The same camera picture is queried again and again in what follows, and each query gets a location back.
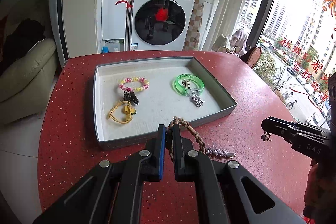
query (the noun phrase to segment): dryer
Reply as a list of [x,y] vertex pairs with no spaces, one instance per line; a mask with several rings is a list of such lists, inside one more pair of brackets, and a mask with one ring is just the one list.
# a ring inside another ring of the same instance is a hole
[[131,50],[181,51],[194,0],[134,0]]

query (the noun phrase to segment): bicycle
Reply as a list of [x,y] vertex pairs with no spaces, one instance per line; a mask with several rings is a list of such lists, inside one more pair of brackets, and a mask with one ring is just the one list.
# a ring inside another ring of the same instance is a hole
[[292,102],[289,102],[289,103],[286,105],[286,107],[287,107],[289,110],[291,110],[291,109],[293,108],[293,106],[294,106],[295,103],[297,103],[297,100],[295,100],[293,103],[292,103]]

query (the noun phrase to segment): plastic bottle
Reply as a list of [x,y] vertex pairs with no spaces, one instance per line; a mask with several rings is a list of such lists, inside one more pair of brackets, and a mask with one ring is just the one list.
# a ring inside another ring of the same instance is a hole
[[117,39],[107,41],[105,46],[108,47],[109,52],[120,52],[120,42]]

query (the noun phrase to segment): speckled countertop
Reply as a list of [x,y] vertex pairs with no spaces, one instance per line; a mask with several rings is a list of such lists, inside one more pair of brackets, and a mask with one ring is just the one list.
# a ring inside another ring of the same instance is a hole
[[[44,118],[38,155],[38,188],[42,211],[75,184],[102,159],[124,160],[144,144],[101,151],[93,120],[93,77],[96,65],[166,56],[194,56],[226,88],[237,102],[224,118],[196,128],[209,145],[237,154],[248,171],[302,214],[310,159],[291,149],[282,138],[263,142],[261,122],[274,116],[293,118],[272,90],[234,55],[219,52],[133,51],[95,54],[70,59],[51,96]],[[190,138],[184,131],[183,137]],[[165,154],[163,181],[145,183],[141,223],[197,223],[193,183],[177,183]]]

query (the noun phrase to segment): sofa cushion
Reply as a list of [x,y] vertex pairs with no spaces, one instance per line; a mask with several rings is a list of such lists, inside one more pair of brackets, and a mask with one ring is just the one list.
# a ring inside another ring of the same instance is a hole
[[23,90],[39,73],[56,50],[55,41],[46,38],[16,60],[0,76],[0,102]]

